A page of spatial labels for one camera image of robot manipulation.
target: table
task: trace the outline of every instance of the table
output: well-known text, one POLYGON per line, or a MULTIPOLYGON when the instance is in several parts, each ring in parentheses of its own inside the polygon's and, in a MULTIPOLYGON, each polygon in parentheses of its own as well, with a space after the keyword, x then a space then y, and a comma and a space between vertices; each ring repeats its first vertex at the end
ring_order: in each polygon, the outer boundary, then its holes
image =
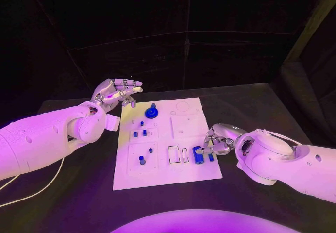
MULTIPOLYGON (((208 125, 228 123, 247 131, 266 128, 302 143, 309 138, 269 84, 140 93, 139 102, 199 97, 208 125)), ((88 99, 47 101, 48 112, 88 99)), ((122 107, 110 112, 120 116, 122 107)), ((0 232, 109 233, 130 221, 172 210, 220 209, 272 220, 302 232, 336 230, 336 204, 295 191, 280 181, 264 186, 237 168, 234 152, 220 156, 223 179, 113 191, 119 132, 65 158, 51 187, 0 209, 0 232)), ((18 178, 0 192, 2 203, 34 194, 49 183, 60 162, 18 178)))

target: robotic hand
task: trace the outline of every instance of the robotic hand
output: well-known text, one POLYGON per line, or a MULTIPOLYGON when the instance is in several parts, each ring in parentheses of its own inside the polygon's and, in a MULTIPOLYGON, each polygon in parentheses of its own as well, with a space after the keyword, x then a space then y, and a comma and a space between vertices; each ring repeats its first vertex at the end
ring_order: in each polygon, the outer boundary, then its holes
POLYGON ((107 79, 91 101, 11 123, 0 129, 0 180, 35 171, 99 140, 104 129, 116 131, 120 118, 107 114, 119 101, 136 107, 132 94, 143 83, 107 79))
POLYGON ((238 168, 253 180, 264 185, 280 180, 299 192, 336 203, 336 149, 302 145, 267 130, 247 133, 237 126, 215 124, 197 153, 227 155, 234 149, 238 168))

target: white robotic arm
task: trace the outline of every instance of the white robotic arm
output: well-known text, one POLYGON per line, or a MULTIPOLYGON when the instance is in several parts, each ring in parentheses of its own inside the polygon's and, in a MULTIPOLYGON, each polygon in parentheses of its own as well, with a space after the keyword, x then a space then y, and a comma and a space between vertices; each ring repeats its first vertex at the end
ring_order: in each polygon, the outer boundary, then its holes
POLYGON ((136 100, 142 82, 107 79, 96 89, 91 101, 75 107, 41 114, 0 129, 0 180, 35 171, 101 137, 104 129, 116 131, 120 118, 107 114, 119 101, 136 100))
POLYGON ((286 136, 257 129, 247 133, 233 125, 215 124, 198 153, 225 155, 236 149, 238 168, 264 185, 283 181, 299 192, 336 203, 336 149, 292 147, 286 136))

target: white board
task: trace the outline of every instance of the white board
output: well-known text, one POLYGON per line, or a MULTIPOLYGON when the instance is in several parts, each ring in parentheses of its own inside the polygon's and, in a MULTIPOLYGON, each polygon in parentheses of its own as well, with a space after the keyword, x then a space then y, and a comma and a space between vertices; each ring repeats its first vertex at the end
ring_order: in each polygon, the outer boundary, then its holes
POLYGON ((204 155, 202 164, 197 164, 194 158, 192 148, 204 145, 208 130, 199 98, 143 102, 136 108, 123 107, 113 190, 221 179, 217 155, 212 162, 204 155), (153 103, 159 115, 149 119, 145 112, 153 103))

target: blue object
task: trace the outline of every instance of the blue object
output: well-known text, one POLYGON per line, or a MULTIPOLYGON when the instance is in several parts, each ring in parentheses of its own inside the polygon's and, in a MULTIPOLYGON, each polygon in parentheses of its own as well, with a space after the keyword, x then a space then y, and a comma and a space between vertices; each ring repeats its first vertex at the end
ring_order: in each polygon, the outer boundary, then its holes
POLYGON ((139 160, 140 160, 140 164, 145 165, 146 164, 146 160, 145 160, 143 156, 139 157, 139 160))
POLYGON ((145 115, 149 119, 155 119, 159 115, 159 111, 158 111, 158 108, 156 108, 156 104, 153 103, 152 104, 152 107, 148 108, 146 112, 145 112, 145 115))
POLYGON ((210 156, 210 160, 211 160, 211 162, 212 162, 212 161, 215 161, 215 159, 214 159, 214 155, 212 155, 212 154, 208 154, 208 156, 210 156))
POLYGON ((201 147, 194 147, 192 151, 194 151, 194 157, 195 157, 195 163, 197 164, 202 164, 205 162, 205 158, 204 158, 204 155, 202 154, 198 154, 197 153, 197 150, 199 149, 201 147))

